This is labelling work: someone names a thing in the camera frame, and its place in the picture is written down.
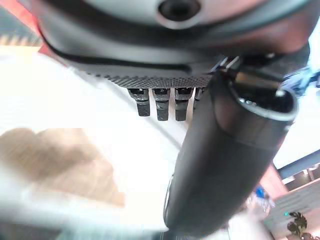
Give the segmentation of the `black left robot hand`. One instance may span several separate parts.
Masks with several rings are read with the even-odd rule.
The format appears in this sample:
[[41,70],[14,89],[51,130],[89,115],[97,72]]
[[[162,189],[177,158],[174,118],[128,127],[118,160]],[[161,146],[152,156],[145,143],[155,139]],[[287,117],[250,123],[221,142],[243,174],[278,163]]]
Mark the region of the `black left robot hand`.
[[279,151],[299,102],[283,81],[308,63],[317,0],[32,0],[63,63],[128,89],[140,116],[194,112],[163,218],[204,237],[241,207]]

